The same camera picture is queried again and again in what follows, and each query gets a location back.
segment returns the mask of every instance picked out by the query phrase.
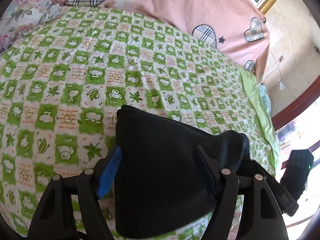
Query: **metal pin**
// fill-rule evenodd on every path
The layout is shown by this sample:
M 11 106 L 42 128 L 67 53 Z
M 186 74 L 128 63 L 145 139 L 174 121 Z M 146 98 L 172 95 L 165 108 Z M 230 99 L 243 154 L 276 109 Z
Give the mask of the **metal pin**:
M 89 168 L 84 171 L 85 174 L 91 175 L 93 173 L 93 169 Z
M 224 175 L 229 175 L 230 173 L 231 173 L 231 171 L 230 170 L 228 170 L 228 169 L 222 169 L 222 174 L 224 174 Z
M 254 176 L 257 180 L 263 180 L 263 177 L 260 174 L 256 174 Z
M 60 174 L 56 174 L 56 175 L 54 175 L 54 176 L 52 177 L 52 179 L 55 180 L 55 181 L 57 181 L 57 180 L 60 179 L 60 177 L 61 177 Z

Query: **bed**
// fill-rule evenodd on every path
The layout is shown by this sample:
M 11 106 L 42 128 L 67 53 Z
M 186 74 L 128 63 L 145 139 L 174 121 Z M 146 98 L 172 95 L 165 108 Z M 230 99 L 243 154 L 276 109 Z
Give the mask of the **bed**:
M 58 8 L 58 17 L 45 8 L 0 56 L 0 212 L 19 234 L 28 233 L 54 174 L 78 175 L 107 155 L 123 104 L 211 134 L 242 132 L 250 157 L 275 175 L 279 146 L 256 77 L 219 47 L 138 12 Z M 122 238 L 113 197 L 111 190 L 100 206 Z M 241 206 L 239 198 L 233 226 Z M 73 207 L 84 231 L 76 198 Z M 200 239 L 210 216 L 154 239 Z

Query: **bed sheet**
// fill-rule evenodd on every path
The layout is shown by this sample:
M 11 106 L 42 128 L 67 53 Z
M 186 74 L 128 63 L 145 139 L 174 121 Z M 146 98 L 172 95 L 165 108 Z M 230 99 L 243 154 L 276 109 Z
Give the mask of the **bed sheet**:
M 109 8 L 63 7 L 0 57 L 0 212 L 26 235 L 50 178 L 80 174 L 115 143 L 123 104 L 210 134 L 247 135 L 270 174 L 279 147 L 255 77 L 163 22 Z M 113 191 L 100 205 L 115 238 Z M 239 198 L 233 224 L 240 219 Z M 84 231 L 73 198 L 78 230 Z M 154 239 L 198 240 L 211 214 Z
M 60 5 L 103 6 L 147 15 L 193 34 L 262 81 L 269 32 L 249 0 L 52 0 Z

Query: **beige wall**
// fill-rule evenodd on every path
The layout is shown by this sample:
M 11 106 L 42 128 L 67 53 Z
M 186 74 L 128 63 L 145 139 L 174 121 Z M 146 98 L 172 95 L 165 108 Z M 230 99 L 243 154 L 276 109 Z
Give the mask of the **beige wall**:
M 320 54 L 314 48 L 320 46 L 320 29 L 302 0 L 277 0 L 266 18 L 270 51 L 263 83 L 274 116 L 320 75 Z

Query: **folded black garment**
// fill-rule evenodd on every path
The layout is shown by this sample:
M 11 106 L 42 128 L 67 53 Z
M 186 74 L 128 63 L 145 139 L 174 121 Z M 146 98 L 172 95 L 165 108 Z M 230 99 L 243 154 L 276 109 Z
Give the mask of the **folded black garment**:
M 244 134 L 213 136 L 131 106 L 117 112 L 116 143 L 123 151 L 115 177 L 116 231 L 130 238 L 171 232 L 213 210 L 193 160 L 196 145 L 233 172 L 249 157 Z

